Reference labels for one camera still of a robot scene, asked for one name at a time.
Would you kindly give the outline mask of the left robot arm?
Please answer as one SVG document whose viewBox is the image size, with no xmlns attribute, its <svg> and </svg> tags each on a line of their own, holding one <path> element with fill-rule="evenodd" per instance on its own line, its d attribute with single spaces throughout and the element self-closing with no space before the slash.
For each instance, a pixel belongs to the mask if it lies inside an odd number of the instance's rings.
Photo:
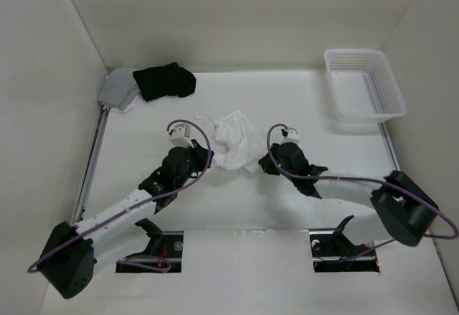
<svg viewBox="0 0 459 315">
<path fill-rule="evenodd" d="M 65 299 L 79 294 L 105 265 L 119 263 L 125 249 L 109 252 L 109 243 L 139 227 L 190 187 L 209 168 L 213 151 L 195 140 L 172 148 L 162 165 L 118 204 L 75 225 L 61 222 L 51 232 L 36 269 Z"/>
</svg>

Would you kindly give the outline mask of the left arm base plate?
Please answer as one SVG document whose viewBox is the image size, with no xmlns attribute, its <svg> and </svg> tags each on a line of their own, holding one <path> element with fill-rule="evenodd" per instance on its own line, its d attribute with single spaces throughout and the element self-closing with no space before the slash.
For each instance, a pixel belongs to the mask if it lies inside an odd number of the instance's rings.
<svg viewBox="0 0 459 315">
<path fill-rule="evenodd" d="M 180 273 L 184 252 L 183 232 L 163 232 L 149 238 L 148 242 L 125 260 L 129 264 L 116 263 L 116 273 Z"/>
</svg>

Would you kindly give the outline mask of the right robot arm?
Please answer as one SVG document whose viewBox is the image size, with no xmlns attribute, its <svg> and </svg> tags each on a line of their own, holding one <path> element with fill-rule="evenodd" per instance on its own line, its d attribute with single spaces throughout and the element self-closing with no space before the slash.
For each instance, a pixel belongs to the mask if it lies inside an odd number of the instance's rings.
<svg viewBox="0 0 459 315">
<path fill-rule="evenodd" d="M 375 240 L 393 239 L 415 247 L 431 226 L 439 209 L 404 172 L 392 171 L 375 182 L 337 175 L 325 166 L 311 164 L 292 142 L 273 144 L 258 164 L 270 175 L 283 175 L 303 195 L 316 199 L 336 199 L 368 207 L 363 217 L 347 215 L 334 230 L 332 243 L 340 254 Z M 419 203 L 416 196 L 429 204 Z"/>
</svg>

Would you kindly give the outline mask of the white folded tank top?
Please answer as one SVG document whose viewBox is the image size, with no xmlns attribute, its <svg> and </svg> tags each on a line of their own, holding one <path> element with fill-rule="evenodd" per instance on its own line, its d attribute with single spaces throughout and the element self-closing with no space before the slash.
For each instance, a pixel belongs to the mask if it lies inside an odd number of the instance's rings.
<svg viewBox="0 0 459 315">
<path fill-rule="evenodd" d="M 102 109 L 104 111 L 110 111 L 116 114 L 125 114 L 125 113 L 132 111 L 137 106 L 138 99 L 139 99 L 139 95 L 136 95 L 124 109 L 111 108 L 108 106 L 103 106 Z"/>
</svg>

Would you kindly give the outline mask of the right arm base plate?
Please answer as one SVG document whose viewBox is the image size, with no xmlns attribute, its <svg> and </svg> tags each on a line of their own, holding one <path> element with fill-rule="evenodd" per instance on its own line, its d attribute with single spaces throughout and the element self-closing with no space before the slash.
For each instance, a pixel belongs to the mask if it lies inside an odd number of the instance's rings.
<svg viewBox="0 0 459 315">
<path fill-rule="evenodd" d="M 334 234 L 332 230 L 310 231 L 311 255 L 313 269 L 316 273 L 378 273 L 379 262 L 374 251 L 363 253 L 370 245 L 354 245 L 342 234 Z"/>
</svg>

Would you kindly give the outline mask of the left metal table rail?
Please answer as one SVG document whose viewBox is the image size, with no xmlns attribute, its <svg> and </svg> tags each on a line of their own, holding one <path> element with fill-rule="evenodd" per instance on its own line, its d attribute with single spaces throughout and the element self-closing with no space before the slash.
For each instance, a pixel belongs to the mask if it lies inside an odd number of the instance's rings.
<svg viewBox="0 0 459 315">
<path fill-rule="evenodd" d="M 98 117 L 98 122 L 95 130 L 95 135 L 93 143 L 91 146 L 89 159 L 85 168 L 85 174 L 83 177 L 82 185 L 76 200 L 74 201 L 72 214 L 70 217 L 70 223 L 75 224 L 76 222 L 81 221 L 85 214 L 85 208 L 87 206 L 87 201 L 90 193 L 90 189 L 93 183 L 93 177 L 95 173 L 95 168 L 97 166 L 98 157 L 100 154 L 100 149 L 103 142 L 103 137 L 105 134 L 105 128 L 108 122 L 110 111 L 107 109 L 100 109 L 100 114 Z"/>
</svg>

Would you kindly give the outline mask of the white plastic basket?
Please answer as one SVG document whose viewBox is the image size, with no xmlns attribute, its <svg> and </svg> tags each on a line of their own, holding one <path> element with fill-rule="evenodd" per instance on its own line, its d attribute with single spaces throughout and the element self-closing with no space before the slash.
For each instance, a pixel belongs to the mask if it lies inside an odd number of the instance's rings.
<svg viewBox="0 0 459 315">
<path fill-rule="evenodd" d="M 331 49 L 323 57 L 337 121 L 379 124 L 406 115 L 402 92 L 383 52 Z"/>
</svg>

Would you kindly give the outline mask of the grey folded tank top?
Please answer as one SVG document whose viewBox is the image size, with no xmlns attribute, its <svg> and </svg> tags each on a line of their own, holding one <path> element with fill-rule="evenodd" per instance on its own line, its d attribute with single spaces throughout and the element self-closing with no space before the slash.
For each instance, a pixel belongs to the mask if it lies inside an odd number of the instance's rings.
<svg viewBox="0 0 459 315">
<path fill-rule="evenodd" d="M 132 99 L 140 94 L 133 76 L 136 68 L 119 67 L 112 71 L 98 93 L 97 102 L 101 106 L 124 109 Z"/>
</svg>

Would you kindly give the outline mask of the white tank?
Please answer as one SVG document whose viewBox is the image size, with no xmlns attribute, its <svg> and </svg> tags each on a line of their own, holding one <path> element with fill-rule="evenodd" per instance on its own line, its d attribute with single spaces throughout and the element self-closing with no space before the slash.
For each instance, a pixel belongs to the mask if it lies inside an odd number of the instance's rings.
<svg viewBox="0 0 459 315">
<path fill-rule="evenodd" d="M 243 112 L 235 110 L 218 119 L 203 115 L 194 118 L 212 125 L 214 142 L 227 149 L 214 155 L 218 167 L 229 171 L 245 169 L 252 174 L 259 172 L 258 161 L 265 155 L 266 143 L 260 130 Z"/>
<path fill-rule="evenodd" d="M 111 108 L 108 106 L 103 106 L 102 109 L 104 111 L 110 111 L 116 114 L 125 114 L 125 113 L 132 111 L 137 106 L 138 99 L 139 99 L 139 95 L 136 95 L 124 109 Z"/>
</svg>

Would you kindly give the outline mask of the black folded tank top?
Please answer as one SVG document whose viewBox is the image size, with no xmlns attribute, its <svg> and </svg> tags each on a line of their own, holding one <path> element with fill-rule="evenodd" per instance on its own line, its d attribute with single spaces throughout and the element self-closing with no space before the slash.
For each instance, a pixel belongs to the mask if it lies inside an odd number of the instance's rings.
<svg viewBox="0 0 459 315">
<path fill-rule="evenodd" d="M 162 97 L 185 98 L 196 90 L 197 79 L 176 62 L 133 72 L 141 97 L 150 102 Z"/>
</svg>

